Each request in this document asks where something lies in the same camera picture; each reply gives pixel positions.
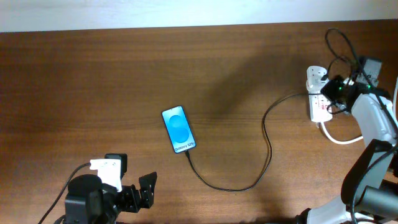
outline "white power strip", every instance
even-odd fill
[[[319,94],[321,89],[328,83],[329,79],[324,81],[321,78],[326,75],[327,70],[319,66],[310,66],[307,69],[307,90],[309,94]],[[332,119],[331,108],[327,110],[330,101],[323,95],[309,95],[311,121],[320,123]]]

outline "white power cord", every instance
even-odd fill
[[[392,111],[394,112],[394,116],[397,116],[396,115],[397,91],[398,91],[398,77],[397,77],[396,89],[394,90],[394,99],[392,100]]]
[[[351,144],[351,143],[354,143],[354,142],[356,142],[356,141],[359,141],[359,140],[363,139],[363,136],[360,136],[360,137],[358,137],[358,138],[354,138],[354,139],[349,140],[349,141],[337,141],[337,140],[334,139],[332,136],[330,136],[328,130],[326,130],[326,127],[325,127],[325,123],[324,123],[324,122],[321,122],[321,127],[322,127],[322,131],[323,131],[323,133],[325,133],[326,137],[327,137],[329,140],[331,140],[332,142],[336,143],[336,144]]]

